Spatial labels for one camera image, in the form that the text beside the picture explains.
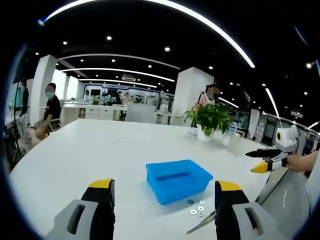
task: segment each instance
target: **ceiling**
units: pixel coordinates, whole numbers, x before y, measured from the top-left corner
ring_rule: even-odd
[[[38,19],[44,19],[67,4],[61,0],[54,2],[35,1],[31,7],[28,6],[33,22],[25,23],[30,31],[25,35],[28,51],[23,59],[23,77],[33,78],[39,59],[48,54],[58,59],[83,54],[136,56],[180,69],[148,60],[110,55],[72,57],[65,61],[75,68],[129,70],[172,80],[177,80],[179,72],[196,67],[214,76],[223,92],[221,97],[240,108],[245,107],[244,90],[251,97],[252,107],[261,107],[262,111],[275,114],[265,91],[267,87],[281,117],[306,126],[320,120],[320,114],[315,111],[315,104],[319,102],[319,72],[316,64],[306,68],[307,63],[315,63],[319,59],[320,53],[320,29],[316,26],[316,10],[311,6],[285,5],[279,1],[269,1],[268,4],[235,0],[174,1],[224,30],[252,60],[255,68],[251,68],[217,32],[168,6],[143,0],[97,0],[68,9],[46,21],[44,26],[37,24]],[[107,36],[112,36],[112,40],[107,40]],[[170,52],[165,52],[165,47],[170,47]],[[60,63],[57,69],[68,68]],[[89,79],[108,80],[117,80],[116,76],[121,77],[125,73],[110,70],[81,72]],[[66,73],[79,78],[73,71]],[[143,74],[134,75],[140,79],[139,83],[175,93],[175,82]],[[295,119],[290,113],[292,110],[302,113],[303,118]]]

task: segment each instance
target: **washer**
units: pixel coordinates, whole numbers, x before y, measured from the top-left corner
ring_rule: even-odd
[[[197,210],[191,209],[191,210],[190,210],[190,213],[191,213],[191,215],[196,215],[196,214],[197,214]]]

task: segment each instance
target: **green plant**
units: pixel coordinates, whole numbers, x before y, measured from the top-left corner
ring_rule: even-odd
[[[197,111],[193,107],[186,111],[183,116],[185,116],[184,122],[191,119],[192,124],[201,125],[201,129],[207,137],[216,129],[221,130],[224,134],[231,122],[227,108],[219,103],[200,106]]]

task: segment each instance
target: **potted plant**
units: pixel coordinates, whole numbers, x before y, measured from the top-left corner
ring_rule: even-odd
[[[227,108],[219,103],[200,106],[197,111],[193,107],[186,111],[183,116],[185,116],[184,122],[191,119],[192,123],[196,124],[198,128],[197,137],[204,142],[210,141],[216,130],[220,130],[224,134],[231,122]]]

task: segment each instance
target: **robotic arm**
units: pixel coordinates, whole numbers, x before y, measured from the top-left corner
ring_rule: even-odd
[[[296,125],[291,128],[279,127],[276,130],[275,147],[260,148],[246,153],[252,158],[262,158],[263,162],[251,169],[251,172],[264,174],[287,165],[288,156],[297,148],[299,136]]]

